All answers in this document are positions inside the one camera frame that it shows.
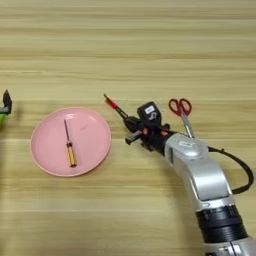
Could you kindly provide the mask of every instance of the orange screwdriver handle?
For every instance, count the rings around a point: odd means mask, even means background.
[[[67,148],[68,148],[70,167],[74,168],[77,166],[77,163],[76,163],[76,156],[75,156],[74,148],[73,148],[71,141],[68,141]]]

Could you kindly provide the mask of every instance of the scissors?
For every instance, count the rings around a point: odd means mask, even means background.
[[[181,117],[188,136],[190,138],[195,138],[192,126],[188,120],[188,116],[192,110],[191,103],[187,99],[184,99],[184,98],[182,98],[180,100],[170,99],[169,108],[174,114]]]

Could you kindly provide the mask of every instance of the screwdriver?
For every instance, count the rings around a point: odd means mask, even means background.
[[[64,119],[64,124],[65,124],[65,130],[66,130],[66,134],[67,134],[67,148],[68,148],[68,155],[69,155],[69,161],[70,161],[70,167],[74,168],[77,166],[76,164],[76,157],[75,157],[75,152],[74,152],[74,148],[73,148],[73,144],[70,140],[69,137],[69,132],[68,132],[68,124],[67,124],[67,120]]]

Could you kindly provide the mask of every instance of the wood grain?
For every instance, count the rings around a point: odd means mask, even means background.
[[[253,168],[256,2],[2,0],[0,93],[13,114],[0,134],[0,254],[3,256],[203,255],[202,238],[175,171],[139,144],[103,102],[129,113],[149,100],[164,120],[171,97],[193,102],[196,135]],[[47,114],[84,106],[109,123],[111,152],[96,170],[60,179],[33,162],[29,139]],[[215,157],[237,187],[239,168]],[[255,187],[236,197],[256,237]]]

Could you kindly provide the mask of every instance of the robotic arm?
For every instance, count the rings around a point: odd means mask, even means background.
[[[210,148],[198,139],[174,132],[169,124],[162,125],[161,113],[154,102],[138,108],[137,118],[128,116],[105,97],[132,132],[126,143],[130,145],[140,139],[143,147],[163,155],[182,177],[204,238],[205,256],[256,256],[256,242],[248,236],[226,176],[218,163],[209,157],[209,149],[229,156],[247,172],[248,185],[233,190],[236,193],[244,192],[252,185],[251,169],[223,150]]]
[[[182,177],[194,205],[206,256],[255,256],[224,172],[201,141],[181,134],[165,145],[167,162]]]

